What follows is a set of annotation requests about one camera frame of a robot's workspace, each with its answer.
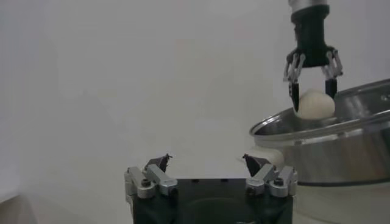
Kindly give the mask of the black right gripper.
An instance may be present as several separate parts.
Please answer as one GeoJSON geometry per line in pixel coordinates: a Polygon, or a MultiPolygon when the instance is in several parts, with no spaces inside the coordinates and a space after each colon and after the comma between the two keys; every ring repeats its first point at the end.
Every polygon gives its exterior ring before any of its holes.
{"type": "Polygon", "coordinates": [[[325,75],[325,93],[332,99],[338,92],[337,78],[343,75],[338,50],[324,39],[324,20],[330,12],[327,4],[314,5],[291,15],[297,47],[286,57],[283,81],[288,82],[295,112],[299,110],[299,77],[302,68],[321,67],[325,75]]]}

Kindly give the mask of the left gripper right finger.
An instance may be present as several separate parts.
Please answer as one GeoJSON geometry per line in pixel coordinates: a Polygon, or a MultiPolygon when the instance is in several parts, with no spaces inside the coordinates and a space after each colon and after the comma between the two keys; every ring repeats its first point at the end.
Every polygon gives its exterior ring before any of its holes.
{"type": "Polygon", "coordinates": [[[289,197],[297,194],[298,173],[294,167],[280,169],[265,158],[243,155],[250,177],[246,179],[246,191],[252,195],[268,192],[273,197],[289,197]]]}

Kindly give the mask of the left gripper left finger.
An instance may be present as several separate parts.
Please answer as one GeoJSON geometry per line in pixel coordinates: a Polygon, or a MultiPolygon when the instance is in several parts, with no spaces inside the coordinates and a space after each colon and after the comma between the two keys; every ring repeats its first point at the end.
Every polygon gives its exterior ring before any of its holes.
{"type": "Polygon", "coordinates": [[[133,166],[124,172],[125,192],[127,196],[140,199],[153,198],[157,192],[170,197],[178,188],[178,181],[166,174],[168,161],[172,158],[166,154],[150,159],[143,169],[133,166]]]}

